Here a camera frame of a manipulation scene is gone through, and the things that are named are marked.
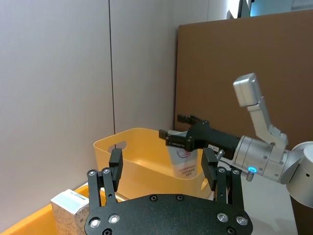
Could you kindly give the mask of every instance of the label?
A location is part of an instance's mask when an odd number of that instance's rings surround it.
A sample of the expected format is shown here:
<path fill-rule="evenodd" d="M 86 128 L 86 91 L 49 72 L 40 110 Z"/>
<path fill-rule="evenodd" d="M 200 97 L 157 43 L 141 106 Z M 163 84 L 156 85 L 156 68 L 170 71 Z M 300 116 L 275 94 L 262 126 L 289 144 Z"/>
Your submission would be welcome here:
<path fill-rule="evenodd" d="M 214 152 L 218 152 L 220 149 L 214 145 L 209 144 L 209 148 L 212 148 Z"/>

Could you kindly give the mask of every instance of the cardboard box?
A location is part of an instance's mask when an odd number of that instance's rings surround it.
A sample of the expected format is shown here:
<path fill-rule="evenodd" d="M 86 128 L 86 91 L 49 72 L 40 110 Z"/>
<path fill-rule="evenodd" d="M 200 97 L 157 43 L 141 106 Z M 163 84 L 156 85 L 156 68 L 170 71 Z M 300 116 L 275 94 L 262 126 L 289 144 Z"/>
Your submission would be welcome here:
<path fill-rule="evenodd" d="M 51 199 L 59 235 L 85 235 L 89 199 L 68 189 Z"/>

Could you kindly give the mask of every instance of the brown cardboard panel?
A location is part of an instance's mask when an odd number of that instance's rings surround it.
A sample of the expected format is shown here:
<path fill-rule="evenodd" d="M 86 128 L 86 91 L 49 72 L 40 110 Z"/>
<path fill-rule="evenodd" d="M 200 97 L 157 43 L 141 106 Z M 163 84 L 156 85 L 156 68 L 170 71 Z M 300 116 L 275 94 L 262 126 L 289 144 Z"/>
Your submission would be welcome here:
<path fill-rule="evenodd" d="M 313 10 L 179 27 L 175 114 L 255 138 L 232 83 L 255 72 L 272 123 L 289 148 L 313 139 Z M 175 122 L 177 130 L 186 125 Z"/>

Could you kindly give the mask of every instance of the white cup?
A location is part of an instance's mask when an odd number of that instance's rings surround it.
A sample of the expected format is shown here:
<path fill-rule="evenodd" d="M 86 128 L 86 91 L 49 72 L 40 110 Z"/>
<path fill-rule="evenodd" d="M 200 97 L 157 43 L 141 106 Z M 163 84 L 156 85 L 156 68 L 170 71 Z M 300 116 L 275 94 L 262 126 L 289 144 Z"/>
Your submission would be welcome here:
<path fill-rule="evenodd" d="M 187 132 L 169 131 L 171 135 L 186 136 Z M 188 152 L 183 148 L 167 146 L 171 156 L 173 173 L 177 178 L 189 179 L 197 176 L 198 151 Z"/>

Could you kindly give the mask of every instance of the metal bracket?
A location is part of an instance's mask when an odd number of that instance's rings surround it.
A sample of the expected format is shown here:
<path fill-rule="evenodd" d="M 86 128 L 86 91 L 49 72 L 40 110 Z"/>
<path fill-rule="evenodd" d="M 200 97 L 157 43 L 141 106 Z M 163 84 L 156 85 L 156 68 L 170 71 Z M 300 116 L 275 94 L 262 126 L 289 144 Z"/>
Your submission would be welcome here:
<path fill-rule="evenodd" d="M 256 135 L 274 145 L 269 159 L 279 163 L 288 144 L 287 135 L 271 124 L 256 75 L 250 73 L 240 76 L 233 86 L 239 105 L 247 107 L 250 112 Z"/>

